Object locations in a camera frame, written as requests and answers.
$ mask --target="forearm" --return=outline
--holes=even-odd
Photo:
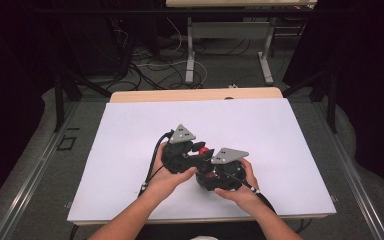
[[[264,204],[256,206],[252,210],[251,215],[260,225],[267,240],[301,239],[298,234]]]
[[[160,203],[160,200],[145,192],[89,239],[135,239],[149,215]]]

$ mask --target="red component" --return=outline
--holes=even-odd
[[[207,147],[203,147],[203,148],[199,149],[199,154],[203,154],[208,150],[210,150],[210,149],[208,149]]]

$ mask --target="person's left hand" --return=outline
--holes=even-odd
[[[165,167],[162,167],[160,170],[158,170],[161,166],[163,166],[161,157],[166,145],[167,143],[162,143],[158,148],[151,176],[155,172],[156,174],[151,179],[147,189],[145,190],[145,193],[148,192],[152,194],[152,196],[158,201],[163,201],[168,196],[170,196],[170,194],[179,184],[190,179],[197,171],[194,167],[189,168],[185,172],[179,174],[172,174]]]

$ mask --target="wrist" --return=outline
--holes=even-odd
[[[138,200],[144,201],[150,205],[150,207],[156,208],[164,199],[160,199],[157,194],[154,194],[152,189],[147,189],[140,195]]]

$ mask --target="person's right hand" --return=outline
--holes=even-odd
[[[254,176],[252,170],[252,165],[245,158],[239,160],[246,173],[246,181],[253,187],[260,189],[258,187],[257,179]],[[242,210],[253,215],[253,209],[256,209],[259,205],[264,205],[264,203],[255,195],[248,187],[241,186],[236,191],[227,191],[220,188],[214,189],[214,192],[217,193],[220,197],[234,201]]]

